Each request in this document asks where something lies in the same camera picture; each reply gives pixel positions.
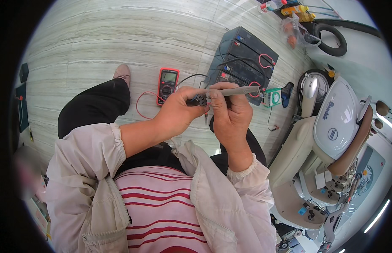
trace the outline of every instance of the black pants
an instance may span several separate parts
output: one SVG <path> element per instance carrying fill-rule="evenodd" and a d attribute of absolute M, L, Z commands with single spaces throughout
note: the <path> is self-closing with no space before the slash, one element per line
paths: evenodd
<path fill-rule="evenodd" d="M 73 129 L 97 123 L 110 124 L 119 115 L 124 115 L 130 106 L 130 90 L 121 78 L 115 78 L 78 94 L 62 109 L 58 117 L 58 137 L 62 139 Z M 213 120 L 210 129 L 213 131 Z M 266 158 L 258 141 L 248 129 L 247 142 L 257 159 L 266 166 Z M 228 153 L 220 143 L 221 154 L 211 159 L 224 173 L 228 169 Z M 127 158 L 116 175 L 141 166 L 168 166 L 185 173 L 178 158 L 170 153 L 170 148 L 151 147 Z"/>

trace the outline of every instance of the white jacket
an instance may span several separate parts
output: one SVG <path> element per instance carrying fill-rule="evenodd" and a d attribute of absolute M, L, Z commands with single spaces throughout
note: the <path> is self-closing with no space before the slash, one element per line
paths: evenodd
<path fill-rule="evenodd" d="M 117 124 L 94 124 L 55 141 L 46 198 L 57 252 L 128 252 L 129 214 L 112 180 L 126 159 L 120 136 Z M 225 177 L 192 141 L 177 150 L 193 176 L 190 200 L 211 250 L 273 253 L 269 170 L 254 155 L 247 170 Z"/>

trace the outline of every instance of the pink striped shirt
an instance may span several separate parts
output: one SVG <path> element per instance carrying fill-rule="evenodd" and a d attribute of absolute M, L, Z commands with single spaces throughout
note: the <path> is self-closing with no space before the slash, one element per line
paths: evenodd
<path fill-rule="evenodd" d="M 132 219 L 130 253 L 211 253 L 190 201 L 191 180 L 165 166 L 129 169 L 115 179 Z"/>

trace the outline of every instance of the black tire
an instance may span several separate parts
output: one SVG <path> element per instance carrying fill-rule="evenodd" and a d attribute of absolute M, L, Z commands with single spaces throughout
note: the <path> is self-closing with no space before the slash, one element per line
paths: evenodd
<path fill-rule="evenodd" d="M 333 33 L 340 42 L 340 46 L 338 48 L 330 47 L 327 44 L 321 42 L 318 47 L 322 51 L 332 56 L 342 56 L 346 53 L 348 50 L 348 45 L 346 44 L 346 40 L 340 31 L 338 31 L 335 27 L 327 24 L 316 24 L 314 28 L 314 36 L 321 39 L 321 31 L 329 31 Z"/>
<path fill-rule="evenodd" d="M 324 70 L 313 68 L 313 69 L 310 69 L 310 70 L 304 72 L 301 75 L 301 77 L 300 77 L 300 79 L 298 80 L 298 83 L 297 83 L 297 94 L 298 94 L 298 98 L 299 98 L 299 102 L 298 102 L 299 106 L 300 106 L 300 103 L 303 102 L 303 96 L 301 95 L 301 83 L 302 83 L 302 81 L 303 81 L 303 79 L 305 77 L 304 74 L 306 74 L 306 73 L 310 74 L 310 73 L 313 73 L 313 72 L 318 72 L 318 73 L 322 74 L 323 76 L 325 76 L 325 78 L 327 79 L 327 82 L 328 82 L 328 90 L 330 89 L 331 84 L 335 81 L 335 79 L 330 77 L 328 75 L 328 73 L 326 73 Z M 322 102 L 321 103 L 315 103 L 312 116 L 318 115 L 318 113 L 320 111 L 320 108 L 321 108 L 321 105 L 322 105 Z"/>

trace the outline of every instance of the brown seat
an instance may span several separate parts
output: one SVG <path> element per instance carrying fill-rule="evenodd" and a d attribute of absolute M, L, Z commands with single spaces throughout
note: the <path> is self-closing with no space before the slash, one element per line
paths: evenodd
<path fill-rule="evenodd" d="M 345 153 L 338 160 L 328 166 L 330 173 L 336 176 L 342 176 L 346 173 L 350 165 L 356 159 L 360 149 L 369 138 L 370 129 L 372 128 L 372 118 L 373 109 L 369 105 L 363 116 L 362 124 L 348 149 L 346 149 Z"/>

